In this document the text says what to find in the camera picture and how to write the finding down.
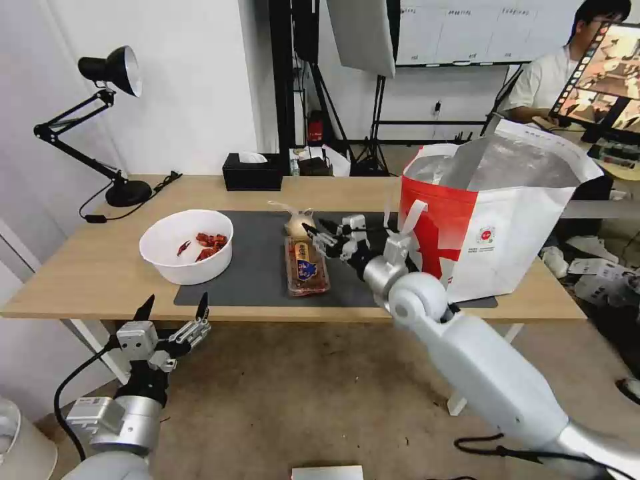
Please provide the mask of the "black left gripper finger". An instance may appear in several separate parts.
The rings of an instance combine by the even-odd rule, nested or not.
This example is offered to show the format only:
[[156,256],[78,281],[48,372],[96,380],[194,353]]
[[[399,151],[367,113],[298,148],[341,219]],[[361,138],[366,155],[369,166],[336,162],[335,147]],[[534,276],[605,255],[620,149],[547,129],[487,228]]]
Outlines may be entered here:
[[155,295],[152,294],[149,296],[149,298],[144,302],[144,304],[142,304],[135,312],[132,321],[134,322],[145,322],[145,321],[149,321],[152,309],[153,309],[153,304],[155,301]]
[[151,356],[151,368],[172,372],[178,359],[191,352],[211,330],[208,320],[209,296],[204,292],[198,304],[195,319],[190,321],[166,339],[160,339]]

